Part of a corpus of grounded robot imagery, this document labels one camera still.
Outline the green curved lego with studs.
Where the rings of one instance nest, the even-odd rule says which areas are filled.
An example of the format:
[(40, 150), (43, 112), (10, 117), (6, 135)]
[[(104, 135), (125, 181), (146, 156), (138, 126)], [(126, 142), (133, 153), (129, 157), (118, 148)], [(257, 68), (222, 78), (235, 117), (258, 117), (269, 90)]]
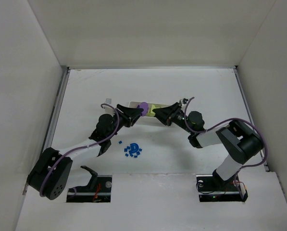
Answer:
[(151, 109), (150, 109), (150, 116), (151, 117), (155, 117), (155, 112), (153, 111), (154, 109), (156, 109), (156, 106), (154, 104), (152, 104)]

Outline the purple oval lego piece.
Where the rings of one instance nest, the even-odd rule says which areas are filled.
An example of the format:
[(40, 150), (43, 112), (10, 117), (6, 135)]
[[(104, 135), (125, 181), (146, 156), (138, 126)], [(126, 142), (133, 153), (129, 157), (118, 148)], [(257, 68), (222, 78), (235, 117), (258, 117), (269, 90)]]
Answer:
[(149, 105), (147, 102), (141, 102), (137, 108), (142, 109), (141, 116), (146, 116), (149, 111)]

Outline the blue arch lego piece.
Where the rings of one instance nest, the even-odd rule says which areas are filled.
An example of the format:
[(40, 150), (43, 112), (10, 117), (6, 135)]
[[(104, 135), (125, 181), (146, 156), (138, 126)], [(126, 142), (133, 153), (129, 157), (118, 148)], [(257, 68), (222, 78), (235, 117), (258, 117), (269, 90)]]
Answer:
[(131, 143), (129, 154), (135, 154), (138, 151), (139, 151), (139, 145), (137, 143)]

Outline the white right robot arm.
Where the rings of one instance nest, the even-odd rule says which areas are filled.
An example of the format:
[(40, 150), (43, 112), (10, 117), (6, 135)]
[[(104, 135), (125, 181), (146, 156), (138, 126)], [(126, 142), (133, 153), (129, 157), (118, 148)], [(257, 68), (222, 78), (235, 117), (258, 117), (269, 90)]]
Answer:
[(186, 113), (180, 103), (152, 110), (162, 124), (178, 125), (189, 133), (188, 140), (195, 148), (221, 144), (228, 152), (225, 160), (212, 173), (212, 186), (220, 189), (237, 178), (238, 172), (260, 151), (267, 151), (261, 133), (248, 121), (230, 118), (205, 129), (203, 116), (198, 111)]

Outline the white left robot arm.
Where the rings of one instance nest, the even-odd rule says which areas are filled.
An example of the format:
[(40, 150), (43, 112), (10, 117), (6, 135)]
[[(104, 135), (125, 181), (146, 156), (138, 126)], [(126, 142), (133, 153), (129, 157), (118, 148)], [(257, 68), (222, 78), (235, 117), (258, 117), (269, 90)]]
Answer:
[(27, 177), (27, 184), (37, 190), (41, 197), (49, 200), (59, 197), (69, 184), (68, 178), (74, 159), (83, 154), (92, 158), (101, 156), (109, 149), (111, 138), (117, 135), (121, 128), (132, 127), (149, 109), (146, 103), (140, 103), (136, 108), (120, 104), (113, 107), (107, 103), (101, 104), (101, 107), (111, 108), (113, 114), (102, 114), (87, 140), (62, 150), (48, 147), (40, 155)]

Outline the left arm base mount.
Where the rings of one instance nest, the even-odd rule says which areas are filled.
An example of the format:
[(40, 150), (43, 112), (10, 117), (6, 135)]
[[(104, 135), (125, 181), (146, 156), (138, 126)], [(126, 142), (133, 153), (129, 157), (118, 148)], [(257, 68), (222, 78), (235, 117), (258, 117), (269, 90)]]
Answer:
[(99, 175), (87, 166), (81, 166), (89, 173), (89, 181), (78, 182), (67, 191), (67, 203), (110, 203), (112, 192), (112, 175)]

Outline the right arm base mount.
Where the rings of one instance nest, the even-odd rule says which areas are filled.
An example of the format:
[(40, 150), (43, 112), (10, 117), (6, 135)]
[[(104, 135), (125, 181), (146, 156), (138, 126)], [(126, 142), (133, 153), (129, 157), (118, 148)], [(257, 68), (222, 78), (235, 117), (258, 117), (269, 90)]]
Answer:
[(236, 180), (230, 180), (224, 185), (216, 185), (212, 175), (197, 175), (196, 188), (200, 202), (246, 202), (248, 190), (246, 185)]

